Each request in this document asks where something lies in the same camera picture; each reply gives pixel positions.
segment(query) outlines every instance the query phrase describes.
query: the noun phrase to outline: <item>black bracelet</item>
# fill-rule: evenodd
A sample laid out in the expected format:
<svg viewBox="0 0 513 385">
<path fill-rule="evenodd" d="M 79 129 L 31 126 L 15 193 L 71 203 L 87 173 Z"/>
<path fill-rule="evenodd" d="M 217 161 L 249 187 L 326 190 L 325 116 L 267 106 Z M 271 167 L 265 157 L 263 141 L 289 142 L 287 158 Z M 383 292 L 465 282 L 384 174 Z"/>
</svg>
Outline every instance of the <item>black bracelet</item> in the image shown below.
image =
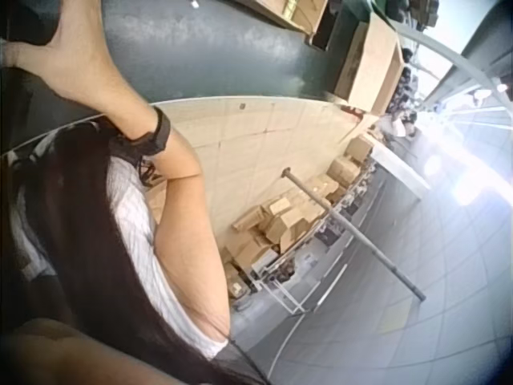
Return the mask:
<svg viewBox="0 0 513 385">
<path fill-rule="evenodd" d="M 171 134 L 171 123 L 160 108 L 154 108 L 159 118 L 156 130 L 154 132 L 147 132 L 136 140 L 129 140 L 124 136 L 112 138 L 109 148 L 113 156 L 136 165 L 142 156 L 154 156 L 166 148 L 169 135 Z"/>
</svg>

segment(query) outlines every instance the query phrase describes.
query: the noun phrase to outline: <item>bright light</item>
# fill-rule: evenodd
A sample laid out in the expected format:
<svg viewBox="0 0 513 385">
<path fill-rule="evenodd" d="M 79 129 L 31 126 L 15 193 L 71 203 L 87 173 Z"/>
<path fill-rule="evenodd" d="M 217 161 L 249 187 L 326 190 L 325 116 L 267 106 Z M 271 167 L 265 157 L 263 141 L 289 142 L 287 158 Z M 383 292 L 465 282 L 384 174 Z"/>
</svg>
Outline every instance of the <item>bright light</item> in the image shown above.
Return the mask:
<svg viewBox="0 0 513 385">
<path fill-rule="evenodd" d="M 477 100 L 485 100 L 487 97 L 491 95 L 491 90 L 477 90 L 474 93 L 474 97 Z"/>
<path fill-rule="evenodd" d="M 440 159 L 440 156 L 438 156 L 438 155 L 430 156 L 430 158 L 427 160 L 426 164 L 424 164 L 424 175 L 433 176 L 438 171 L 440 171 L 441 167 L 442 167 L 442 160 Z"/>
<path fill-rule="evenodd" d="M 481 172 L 467 171 L 454 187 L 453 194 L 461 206 L 468 206 L 486 185 Z"/>
<path fill-rule="evenodd" d="M 507 90 L 507 85 L 506 84 L 500 84 L 497 86 L 497 91 L 498 92 L 505 92 L 505 90 Z"/>
<path fill-rule="evenodd" d="M 447 155 L 467 166 L 467 173 L 463 175 L 453 191 L 461 205 L 469 205 L 484 188 L 492 188 L 513 207 L 513 186 L 493 168 L 464 148 L 459 140 L 461 133 L 451 122 L 435 114 L 420 112 L 416 127 Z"/>
</svg>

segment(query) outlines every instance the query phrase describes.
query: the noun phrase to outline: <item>gray floor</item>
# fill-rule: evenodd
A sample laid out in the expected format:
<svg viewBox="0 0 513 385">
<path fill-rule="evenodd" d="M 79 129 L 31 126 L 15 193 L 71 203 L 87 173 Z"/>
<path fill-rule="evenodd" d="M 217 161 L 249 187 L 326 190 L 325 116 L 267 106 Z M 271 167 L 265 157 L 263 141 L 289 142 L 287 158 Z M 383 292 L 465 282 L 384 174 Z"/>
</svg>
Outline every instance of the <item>gray floor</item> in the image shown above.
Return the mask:
<svg viewBox="0 0 513 385">
<path fill-rule="evenodd" d="M 374 175 L 362 204 L 352 216 L 352 222 L 356 226 L 359 226 L 366 219 L 369 210 L 379 202 L 385 187 L 385 178 L 386 173 L 382 170 L 379 170 Z M 305 245 L 295 253 L 297 273 L 290 281 L 284 284 L 284 287 L 296 300 L 305 302 L 304 308 L 308 309 L 316 303 L 319 296 L 324 293 L 323 289 L 331 283 L 330 277 L 334 274 L 336 275 L 336 272 L 349 259 L 351 250 L 354 248 L 352 240 L 351 234 L 344 232 L 328 248 L 321 241 L 312 237 L 308 245 Z M 318 282 L 321 283 L 321 286 L 313 291 L 314 286 Z M 293 304 L 287 298 L 277 292 L 276 294 L 281 297 L 281 300 L 287 306 L 293 307 Z M 283 322 L 290 316 L 290 313 L 264 290 L 254 294 L 251 299 L 251 306 L 242 311 L 233 311 L 231 317 L 232 337 L 244 351 L 249 351 L 253 348 L 264 336 L 273 331 L 278 323 Z"/>
<path fill-rule="evenodd" d="M 465 120 L 497 121 L 493 115 Z M 511 131 L 457 124 L 466 147 L 507 180 Z M 419 172 L 434 145 L 412 146 Z M 452 195 L 463 168 L 449 156 L 416 203 L 390 180 L 362 228 L 427 295 L 422 304 L 363 247 L 318 313 L 298 327 L 277 361 L 276 384 L 478 384 L 511 351 L 511 206 L 492 191 L 470 205 Z M 251 350 L 264 371 L 293 320 Z"/>
</svg>

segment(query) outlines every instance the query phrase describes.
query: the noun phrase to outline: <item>white shirt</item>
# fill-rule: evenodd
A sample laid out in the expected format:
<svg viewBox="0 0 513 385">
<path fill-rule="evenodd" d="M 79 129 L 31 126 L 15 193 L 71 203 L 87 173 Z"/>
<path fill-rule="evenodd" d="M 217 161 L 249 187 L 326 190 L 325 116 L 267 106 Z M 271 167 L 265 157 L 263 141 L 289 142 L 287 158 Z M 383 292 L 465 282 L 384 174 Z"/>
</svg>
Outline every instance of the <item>white shirt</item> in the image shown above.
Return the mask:
<svg viewBox="0 0 513 385">
<path fill-rule="evenodd" d="M 169 326 L 189 345 L 197 348 L 208 359 L 214 358 L 228 343 L 213 341 L 188 317 L 168 284 L 159 260 L 154 253 L 156 224 L 147 206 L 137 171 L 125 160 L 111 158 L 107 176 L 107 193 L 111 209 L 119 226 L 127 251 L 148 299 Z M 25 207 L 22 194 L 19 208 Z M 14 241 L 29 261 L 23 269 L 31 281 L 39 275 L 55 275 L 49 262 L 37 251 L 18 210 L 11 213 Z"/>
<path fill-rule="evenodd" d="M 392 120 L 392 115 L 387 114 L 379 118 L 376 125 L 387 134 L 402 138 L 406 136 L 406 128 L 400 119 Z"/>
</svg>

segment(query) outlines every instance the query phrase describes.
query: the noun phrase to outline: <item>beige wall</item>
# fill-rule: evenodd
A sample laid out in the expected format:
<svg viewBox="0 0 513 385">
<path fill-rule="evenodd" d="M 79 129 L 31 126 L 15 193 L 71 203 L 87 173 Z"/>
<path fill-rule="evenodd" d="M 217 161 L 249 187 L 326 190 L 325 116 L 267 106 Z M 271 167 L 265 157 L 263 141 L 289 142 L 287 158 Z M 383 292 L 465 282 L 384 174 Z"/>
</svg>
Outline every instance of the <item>beige wall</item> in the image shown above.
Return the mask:
<svg viewBox="0 0 513 385">
<path fill-rule="evenodd" d="M 280 178 L 291 167 L 302 180 L 327 170 L 351 138 L 369 125 L 331 103 L 273 97 L 186 99 L 160 104 L 196 150 L 218 243 L 246 209 L 292 187 Z M 165 191 L 150 206 L 160 217 Z"/>
</svg>

